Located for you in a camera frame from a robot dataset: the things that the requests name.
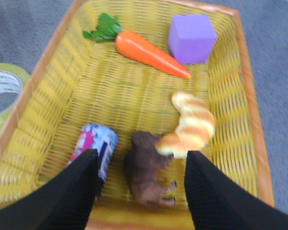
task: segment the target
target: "brown toy animal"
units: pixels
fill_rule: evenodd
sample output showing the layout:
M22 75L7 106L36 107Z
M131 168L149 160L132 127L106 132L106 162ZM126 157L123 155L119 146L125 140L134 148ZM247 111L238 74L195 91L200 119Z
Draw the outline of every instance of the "brown toy animal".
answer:
M175 198L164 199L163 196L177 187L176 182L163 187L157 180L158 171L172 162L173 154L159 154L155 148L158 141L159 138L150 132L136 132L132 137L132 149L124 159L124 170L131 193L138 203L151 207L156 204L172 206Z

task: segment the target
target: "bread roll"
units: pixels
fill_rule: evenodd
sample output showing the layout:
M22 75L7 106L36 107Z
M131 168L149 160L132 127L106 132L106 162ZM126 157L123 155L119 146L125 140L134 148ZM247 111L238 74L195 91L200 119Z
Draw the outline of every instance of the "bread roll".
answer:
M206 104L188 91L177 91L171 101L180 112L174 132L161 137L156 144L160 154L186 158L190 150L201 150L215 134L216 121Z

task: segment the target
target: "yellow wicker basket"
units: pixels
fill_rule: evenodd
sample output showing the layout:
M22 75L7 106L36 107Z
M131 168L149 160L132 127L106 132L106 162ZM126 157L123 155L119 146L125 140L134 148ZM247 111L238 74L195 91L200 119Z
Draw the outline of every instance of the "yellow wicker basket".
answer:
M187 65L190 80L167 75L120 55L114 43L84 39L102 12L118 15L123 28L167 50L171 18L207 14L218 39L208 63ZM175 207L137 205L122 160L137 130L162 135L179 114L170 102L177 90L202 98L216 117L216 135L203 153L245 190L274 205L270 171L248 49L239 13L187 0L75 0L38 62L0 134L0 208L58 174L71 156L80 129L104 124L118 134L102 197L88 229L193 229L183 176L185 160L161 172L177 180Z

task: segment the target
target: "purple foam block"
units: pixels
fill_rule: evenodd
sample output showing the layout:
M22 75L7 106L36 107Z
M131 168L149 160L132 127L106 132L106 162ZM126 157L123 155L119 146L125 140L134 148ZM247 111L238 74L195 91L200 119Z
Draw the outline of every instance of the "purple foam block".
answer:
M169 30L168 49L181 64L206 63L216 39L207 15L175 15Z

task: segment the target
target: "tape roll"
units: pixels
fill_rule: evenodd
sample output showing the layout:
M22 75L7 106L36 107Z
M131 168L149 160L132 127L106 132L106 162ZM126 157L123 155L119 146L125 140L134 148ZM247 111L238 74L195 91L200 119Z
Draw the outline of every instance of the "tape roll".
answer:
M0 63L0 131L29 78L23 68Z

